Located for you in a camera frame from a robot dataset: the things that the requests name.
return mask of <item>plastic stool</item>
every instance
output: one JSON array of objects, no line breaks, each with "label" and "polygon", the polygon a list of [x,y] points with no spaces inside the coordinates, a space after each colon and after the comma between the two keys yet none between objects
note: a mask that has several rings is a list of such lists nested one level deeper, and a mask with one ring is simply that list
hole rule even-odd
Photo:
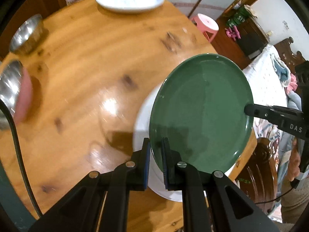
[{"label": "plastic stool", "polygon": [[[219,30],[219,26],[216,23],[216,21],[206,15],[197,14],[197,16],[192,17],[190,20],[197,26],[197,28],[203,34],[206,34],[207,38],[209,39],[209,42],[211,42],[214,39]],[[208,37],[206,32],[213,34],[211,38]]]}]

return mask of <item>cable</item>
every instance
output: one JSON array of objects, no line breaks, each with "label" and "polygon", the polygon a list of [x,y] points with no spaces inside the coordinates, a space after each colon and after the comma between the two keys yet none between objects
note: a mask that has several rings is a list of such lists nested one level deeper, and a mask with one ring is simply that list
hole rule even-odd
[{"label": "cable", "polygon": [[277,197],[276,199],[270,200],[270,201],[262,201],[262,202],[257,202],[255,203],[255,205],[257,204],[265,204],[265,203],[269,203],[269,202],[273,202],[273,201],[277,201],[279,200],[281,197],[285,196],[286,194],[290,193],[294,188],[292,187],[289,191],[287,191],[286,193],[280,195],[279,197]]},{"label": "cable", "polygon": [[38,205],[38,203],[37,203],[37,201],[34,197],[34,194],[32,192],[32,189],[31,189],[31,186],[30,186],[30,183],[29,183],[29,180],[28,180],[28,176],[27,176],[25,165],[24,165],[24,162],[23,162],[23,157],[22,157],[22,154],[21,154],[20,144],[19,144],[19,140],[18,140],[18,136],[17,136],[17,130],[16,130],[16,127],[15,127],[13,117],[10,113],[10,110],[7,108],[7,106],[3,103],[2,100],[0,100],[0,110],[3,112],[4,116],[7,118],[7,121],[9,122],[10,130],[11,130],[11,133],[12,133],[13,142],[14,142],[14,146],[15,146],[18,165],[19,165],[20,172],[21,172],[21,175],[22,175],[23,180],[24,180],[25,187],[26,187],[28,195],[30,197],[31,203],[32,203],[35,211],[37,212],[38,216],[42,217],[43,214],[42,214],[40,207],[39,207],[39,205]]}]

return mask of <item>wooden table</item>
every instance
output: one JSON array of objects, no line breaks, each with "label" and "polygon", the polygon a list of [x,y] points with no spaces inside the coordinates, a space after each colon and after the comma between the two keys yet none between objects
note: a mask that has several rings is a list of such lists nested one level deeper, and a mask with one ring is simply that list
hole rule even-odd
[{"label": "wooden table", "polygon": [[[139,15],[115,14],[95,0],[65,7],[44,21],[49,33],[29,56],[9,54],[28,69],[34,99],[18,125],[25,167],[46,212],[89,171],[113,170],[132,154],[136,115],[147,95],[185,59],[215,53],[171,3]],[[175,44],[167,32],[179,38]],[[0,132],[0,159],[19,197],[35,215],[9,131]],[[234,179],[256,146],[252,133]],[[128,231],[175,231],[182,203],[147,189],[131,192]]]}]

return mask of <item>wooden headboard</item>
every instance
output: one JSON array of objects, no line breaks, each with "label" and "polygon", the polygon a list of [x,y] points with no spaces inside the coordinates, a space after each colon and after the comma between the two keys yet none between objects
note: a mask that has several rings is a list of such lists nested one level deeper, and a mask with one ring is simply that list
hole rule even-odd
[{"label": "wooden headboard", "polygon": [[291,73],[295,74],[295,66],[306,61],[300,51],[293,53],[290,44],[294,42],[293,38],[289,37],[275,44],[275,48],[279,53],[281,60],[287,65]]}]

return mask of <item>stainless steel bowl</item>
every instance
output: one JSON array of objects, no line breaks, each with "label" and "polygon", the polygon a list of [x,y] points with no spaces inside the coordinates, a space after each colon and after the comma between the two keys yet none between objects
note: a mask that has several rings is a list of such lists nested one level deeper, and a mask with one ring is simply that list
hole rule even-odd
[{"label": "stainless steel bowl", "polygon": [[[0,100],[10,110],[15,124],[24,120],[32,100],[32,83],[18,60],[11,61],[0,75]],[[0,130],[8,128],[9,123],[0,110]]]},{"label": "stainless steel bowl", "polygon": [[9,47],[9,51],[18,55],[31,52],[43,35],[43,19],[40,14],[30,17],[15,32]]}]

